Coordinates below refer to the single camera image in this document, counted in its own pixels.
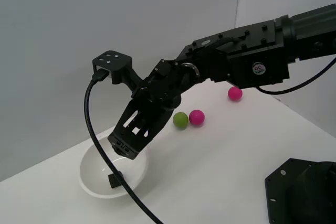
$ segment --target gray wall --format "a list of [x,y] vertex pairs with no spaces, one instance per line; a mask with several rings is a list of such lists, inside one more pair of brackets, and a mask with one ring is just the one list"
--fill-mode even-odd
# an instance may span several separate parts
[[[239,0],[237,26],[290,16],[336,3],[336,0]],[[321,71],[334,56],[289,65],[290,79],[267,86],[267,90],[283,90],[296,86]],[[315,82],[277,99],[336,137],[336,66]]]
[[[234,27],[237,0],[0,0],[0,180],[89,137],[82,112],[91,61],[133,57],[140,76],[194,39]],[[109,81],[94,88],[97,133],[130,99]]]

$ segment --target black cable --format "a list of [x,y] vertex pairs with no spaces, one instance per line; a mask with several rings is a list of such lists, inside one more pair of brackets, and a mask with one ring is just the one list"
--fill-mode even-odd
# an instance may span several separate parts
[[313,81],[315,81],[317,78],[319,78],[321,75],[323,75],[325,72],[327,72],[334,64],[336,63],[336,58],[333,59],[325,68],[322,69],[322,71],[320,71],[318,74],[316,74],[315,76],[313,76],[312,78],[310,78],[309,80],[295,86],[292,87],[290,89],[285,89],[285,90],[281,90],[281,91],[268,91],[268,90],[264,90],[260,87],[256,87],[257,90],[259,90],[262,93],[265,94],[272,94],[272,95],[278,95],[278,94],[287,94],[293,91],[296,91],[298,89],[303,88],[304,86],[307,86],[308,84],[312,83]]
[[133,192],[131,187],[127,184],[127,182],[123,179],[123,177],[119,174],[117,168],[113,165],[113,163],[110,161],[108,156],[106,155],[104,149],[101,147],[96,134],[93,130],[91,120],[90,120],[90,114],[89,114],[89,99],[90,99],[90,93],[93,88],[93,86],[98,82],[104,80],[109,75],[109,72],[103,69],[99,69],[95,74],[92,76],[92,80],[90,81],[90,84],[88,85],[88,88],[85,92],[85,98],[84,98],[84,115],[85,115],[85,122],[88,127],[91,139],[93,143],[95,144],[99,154],[105,161],[105,163],[109,166],[111,171],[116,176],[117,180],[120,182],[120,184],[125,188],[127,193],[131,196],[131,198],[135,201],[135,203],[143,210],[149,218],[151,218],[156,224],[163,224],[145,205],[142,203],[142,201],[137,197],[137,195]]

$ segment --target white table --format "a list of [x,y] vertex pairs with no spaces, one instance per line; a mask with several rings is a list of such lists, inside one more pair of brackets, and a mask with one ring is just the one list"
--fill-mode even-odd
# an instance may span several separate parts
[[[229,87],[205,82],[189,90],[177,111],[201,109],[205,125],[177,131],[169,121],[149,145],[136,193],[164,223],[267,224],[264,179],[273,170],[290,157],[336,161],[334,137],[255,89],[231,102]],[[151,223],[128,196],[96,199],[80,188],[79,162],[90,145],[1,182],[1,223]]]

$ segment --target small black block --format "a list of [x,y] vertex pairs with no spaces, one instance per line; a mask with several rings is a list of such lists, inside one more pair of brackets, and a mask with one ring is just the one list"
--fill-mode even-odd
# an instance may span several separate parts
[[[118,172],[121,175],[121,177],[124,178],[121,171],[118,171]],[[116,188],[118,186],[121,186],[120,182],[117,180],[114,173],[109,175],[109,182],[110,182],[110,185],[111,185],[112,188]]]

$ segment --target robotic arm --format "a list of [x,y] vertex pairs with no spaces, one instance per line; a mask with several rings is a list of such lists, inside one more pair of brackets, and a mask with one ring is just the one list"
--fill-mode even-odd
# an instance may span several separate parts
[[289,78],[288,64],[297,58],[332,54],[336,54],[335,4],[196,40],[175,60],[160,60],[144,80],[133,70],[130,56],[107,51],[93,60],[94,72],[106,69],[112,84],[123,82],[132,91],[132,100],[108,140],[119,155],[135,159],[193,85],[206,79],[228,81],[240,89],[280,83]]

